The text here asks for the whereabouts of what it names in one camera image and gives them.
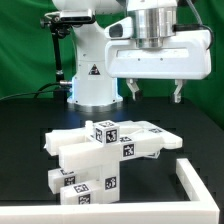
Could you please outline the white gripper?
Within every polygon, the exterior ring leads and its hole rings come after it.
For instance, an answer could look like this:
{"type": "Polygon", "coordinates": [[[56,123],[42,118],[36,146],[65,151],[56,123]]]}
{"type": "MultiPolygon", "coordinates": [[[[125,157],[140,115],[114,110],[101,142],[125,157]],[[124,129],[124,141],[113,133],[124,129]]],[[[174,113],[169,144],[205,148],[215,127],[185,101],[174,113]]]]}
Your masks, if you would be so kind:
{"type": "MultiPolygon", "coordinates": [[[[105,67],[111,77],[128,78],[126,84],[137,101],[140,89],[136,79],[205,78],[211,72],[210,43],[208,30],[177,32],[165,38],[159,48],[138,48],[131,38],[109,39],[105,46],[105,67]]],[[[181,102],[184,84],[183,80],[175,81],[173,103],[181,102]]]]}

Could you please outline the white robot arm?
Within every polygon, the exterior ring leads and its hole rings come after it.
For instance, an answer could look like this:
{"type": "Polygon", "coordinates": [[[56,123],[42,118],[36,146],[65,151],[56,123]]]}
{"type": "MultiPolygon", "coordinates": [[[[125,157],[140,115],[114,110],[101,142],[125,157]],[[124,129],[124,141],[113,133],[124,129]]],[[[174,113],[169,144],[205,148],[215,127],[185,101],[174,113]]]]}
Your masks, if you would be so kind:
{"type": "Polygon", "coordinates": [[[52,27],[76,35],[76,73],[68,105],[105,111],[122,105],[117,80],[123,78],[134,99],[139,79],[172,79],[174,100],[187,80],[211,72],[212,32],[202,23],[180,25],[182,0],[52,0],[52,27]]]}

